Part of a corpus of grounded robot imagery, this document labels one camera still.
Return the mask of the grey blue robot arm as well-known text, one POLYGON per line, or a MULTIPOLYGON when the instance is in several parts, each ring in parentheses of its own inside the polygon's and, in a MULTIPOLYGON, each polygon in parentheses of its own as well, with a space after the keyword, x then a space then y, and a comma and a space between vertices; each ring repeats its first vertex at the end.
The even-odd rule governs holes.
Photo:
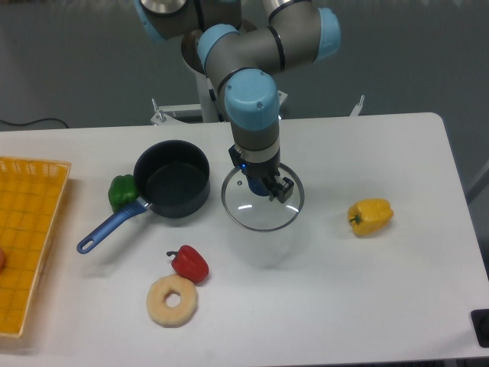
POLYGON ((201 31, 196 53, 231 123, 232 163, 254 194, 285 203, 294 184, 279 172, 280 99, 272 76, 338 51, 342 36, 333 11, 311 1, 265 1, 267 27, 245 31, 240 1, 137 1, 135 7, 158 38, 201 31))

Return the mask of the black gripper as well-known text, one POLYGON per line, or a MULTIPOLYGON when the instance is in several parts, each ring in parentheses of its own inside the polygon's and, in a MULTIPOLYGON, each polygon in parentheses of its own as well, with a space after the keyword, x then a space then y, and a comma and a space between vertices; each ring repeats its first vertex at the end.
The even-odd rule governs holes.
POLYGON ((280 150, 264 161, 252 162, 244 159, 238 150, 231 146, 228 150, 233 166, 241 170, 248 178, 264 180, 264 186, 269 195, 269 201, 275 198, 285 203, 293 193, 293 181, 280 175, 280 150))

